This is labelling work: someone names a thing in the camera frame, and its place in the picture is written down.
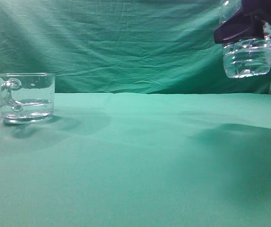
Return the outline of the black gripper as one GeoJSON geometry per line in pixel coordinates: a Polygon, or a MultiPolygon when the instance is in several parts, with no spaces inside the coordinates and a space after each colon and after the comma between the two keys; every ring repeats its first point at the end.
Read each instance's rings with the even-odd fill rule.
{"type": "Polygon", "coordinates": [[[216,44],[264,39],[263,21],[271,26],[271,0],[243,0],[242,7],[244,14],[242,11],[236,12],[214,30],[216,44]]]}

